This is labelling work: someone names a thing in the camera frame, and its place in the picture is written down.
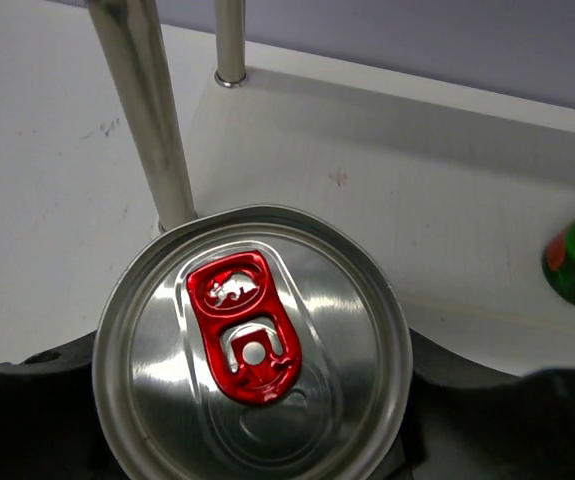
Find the silver blue can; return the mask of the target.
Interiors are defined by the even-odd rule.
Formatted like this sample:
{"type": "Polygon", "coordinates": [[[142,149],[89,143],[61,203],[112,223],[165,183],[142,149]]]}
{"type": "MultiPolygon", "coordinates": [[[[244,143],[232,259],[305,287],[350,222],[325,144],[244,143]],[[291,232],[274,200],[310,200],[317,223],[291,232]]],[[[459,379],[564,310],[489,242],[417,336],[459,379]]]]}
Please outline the silver blue can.
{"type": "Polygon", "coordinates": [[[403,465],[410,332],[373,259],[276,206],[170,230],[104,308],[92,384],[131,479],[385,479],[403,465]]]}

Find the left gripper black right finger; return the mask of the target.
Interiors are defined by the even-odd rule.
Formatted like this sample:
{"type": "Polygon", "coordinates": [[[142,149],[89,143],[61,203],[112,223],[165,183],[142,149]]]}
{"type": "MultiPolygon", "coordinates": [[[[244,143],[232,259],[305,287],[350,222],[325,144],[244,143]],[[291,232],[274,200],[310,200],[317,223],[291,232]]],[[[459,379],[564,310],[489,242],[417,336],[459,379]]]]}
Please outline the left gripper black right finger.
{"type": "Polygon", "coordinates": [[[404,479],[575,479],[575,368],[523,377],[413,332],[404,479]]]}

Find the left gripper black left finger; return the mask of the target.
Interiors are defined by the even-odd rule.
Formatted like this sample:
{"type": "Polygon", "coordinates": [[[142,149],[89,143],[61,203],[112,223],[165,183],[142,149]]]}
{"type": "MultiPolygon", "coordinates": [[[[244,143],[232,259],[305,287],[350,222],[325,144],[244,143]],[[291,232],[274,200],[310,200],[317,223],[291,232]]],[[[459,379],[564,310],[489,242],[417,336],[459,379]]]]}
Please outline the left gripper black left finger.
{"type": "Polygon", "coordinates": [[[0,363],[0,479],[114,479],[92,391],[95,335],[0,363]]]}

